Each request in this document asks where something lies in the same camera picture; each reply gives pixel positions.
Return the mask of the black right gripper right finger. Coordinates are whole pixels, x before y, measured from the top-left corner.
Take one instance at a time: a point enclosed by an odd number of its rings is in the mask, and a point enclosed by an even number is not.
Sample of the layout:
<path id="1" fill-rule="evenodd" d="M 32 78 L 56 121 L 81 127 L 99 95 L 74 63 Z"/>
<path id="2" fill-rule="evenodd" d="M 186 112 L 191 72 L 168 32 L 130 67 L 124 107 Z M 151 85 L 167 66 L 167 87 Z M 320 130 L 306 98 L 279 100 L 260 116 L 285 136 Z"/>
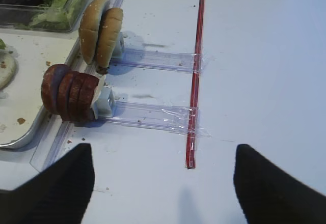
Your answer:
<path id="1" fill-rule="evenodd" d="M 325 223 L 325 196 L 247 144 L 236 148 L 233 183 L 248 223 Z"/>

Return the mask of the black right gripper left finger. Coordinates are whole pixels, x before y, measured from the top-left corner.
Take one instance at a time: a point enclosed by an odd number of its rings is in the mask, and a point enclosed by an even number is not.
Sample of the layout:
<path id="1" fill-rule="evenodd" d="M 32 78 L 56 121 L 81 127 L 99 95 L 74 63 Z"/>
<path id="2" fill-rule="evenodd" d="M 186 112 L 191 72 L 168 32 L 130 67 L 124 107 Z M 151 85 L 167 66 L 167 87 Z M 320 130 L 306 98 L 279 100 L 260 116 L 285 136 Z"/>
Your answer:
<path id="1" fill-rule="evenodd" d="M 1 190 L 1 223 L 81 223 L 94 183 L 91 145 L 79 144 L 18 188 Z"/>

